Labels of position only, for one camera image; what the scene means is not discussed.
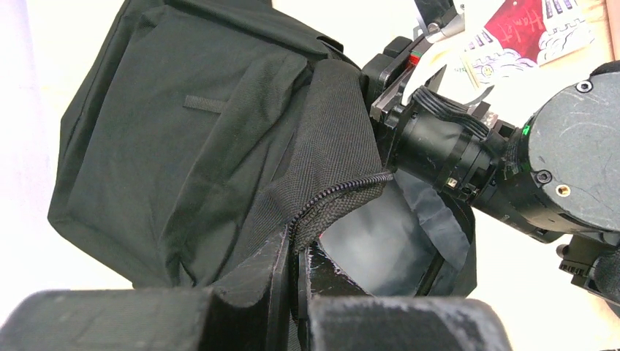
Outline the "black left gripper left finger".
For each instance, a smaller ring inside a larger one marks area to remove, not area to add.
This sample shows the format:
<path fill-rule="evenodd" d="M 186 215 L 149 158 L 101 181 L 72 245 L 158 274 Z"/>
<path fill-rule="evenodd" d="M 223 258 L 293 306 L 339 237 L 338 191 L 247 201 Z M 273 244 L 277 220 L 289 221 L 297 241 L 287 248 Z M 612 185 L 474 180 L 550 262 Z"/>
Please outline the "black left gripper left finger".
<path fill-rule="evenodd" d="M 3 350 L 285 350 L 285 235 L 208 287 L 48 290 L 1 328 Z"/>

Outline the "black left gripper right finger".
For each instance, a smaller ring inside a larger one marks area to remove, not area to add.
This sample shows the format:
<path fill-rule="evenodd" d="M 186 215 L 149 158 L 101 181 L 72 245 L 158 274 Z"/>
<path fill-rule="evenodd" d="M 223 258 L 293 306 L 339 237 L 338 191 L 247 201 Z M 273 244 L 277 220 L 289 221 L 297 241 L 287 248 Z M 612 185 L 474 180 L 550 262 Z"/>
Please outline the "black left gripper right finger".
<path fill-rule="evenodd" d="M 375 297 L 318 244 L 296 258 L 297 338 L 302 350 L 510 350 L 486 303 L 463 298 Z"/>

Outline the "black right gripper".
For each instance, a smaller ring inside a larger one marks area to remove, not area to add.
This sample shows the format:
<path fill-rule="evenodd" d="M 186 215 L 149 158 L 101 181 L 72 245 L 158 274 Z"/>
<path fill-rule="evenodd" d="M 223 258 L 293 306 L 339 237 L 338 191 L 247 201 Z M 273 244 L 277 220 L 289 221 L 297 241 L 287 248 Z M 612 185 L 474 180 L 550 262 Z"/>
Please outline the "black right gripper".
<path fill-rule="evenodd" d="M 499 120 L 481 98 L 463 105 L 440 95 L 444 68 L 407 93 L 429 48 L 422 37 L 396 37 L 363 68 L 382 163 L 458 200 L 487 201 L 497 189 L 514 126 Z"/>

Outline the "white red castle book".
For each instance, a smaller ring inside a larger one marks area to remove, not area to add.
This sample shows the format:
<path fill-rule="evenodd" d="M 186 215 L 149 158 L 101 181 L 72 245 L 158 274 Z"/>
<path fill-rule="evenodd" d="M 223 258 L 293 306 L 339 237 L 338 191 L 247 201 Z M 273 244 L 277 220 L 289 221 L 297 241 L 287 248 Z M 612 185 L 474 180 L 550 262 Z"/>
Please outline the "white red castle book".
<path fill-rule="evenodd" d="M 456 16 L 428 36 L 428 72 L 446 65 L 475 91 L 542 68 L 589 46 L 594 32 L 578 1 L 454 1 Z"/>

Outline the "black student backpack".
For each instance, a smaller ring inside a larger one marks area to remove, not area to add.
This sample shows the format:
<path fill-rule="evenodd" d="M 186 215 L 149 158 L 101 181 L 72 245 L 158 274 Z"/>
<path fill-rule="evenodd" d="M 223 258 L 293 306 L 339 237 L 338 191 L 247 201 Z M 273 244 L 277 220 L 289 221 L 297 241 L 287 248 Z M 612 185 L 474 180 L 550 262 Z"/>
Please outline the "black student backpack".
<path fill-rule="evenodd" d="M 472 209 L 390 178 L 378 74 L 266 1 L 126 1 L 61 119 L 48 221 L 141 287 L 206 287 L 287 235 L 290 291 L 325 233 L 375 295 L 477 286 Z"/>

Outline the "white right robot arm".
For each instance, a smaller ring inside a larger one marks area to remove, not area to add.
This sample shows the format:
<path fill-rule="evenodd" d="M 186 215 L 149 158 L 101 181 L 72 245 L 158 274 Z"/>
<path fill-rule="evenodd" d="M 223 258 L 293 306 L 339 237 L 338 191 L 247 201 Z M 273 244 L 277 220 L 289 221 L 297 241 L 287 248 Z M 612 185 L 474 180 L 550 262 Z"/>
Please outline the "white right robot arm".
<path fill-rule="evenodd" d="M 619 305 L 619 63 L 562 89 L 522 127 L 484 101 L 438 93 L 439 70 L 405 90 L 423 38 L 394 39 L 363 68 L 365 101 L 385 168 L 404 171 L 557 248 L 572 283 Z"/>

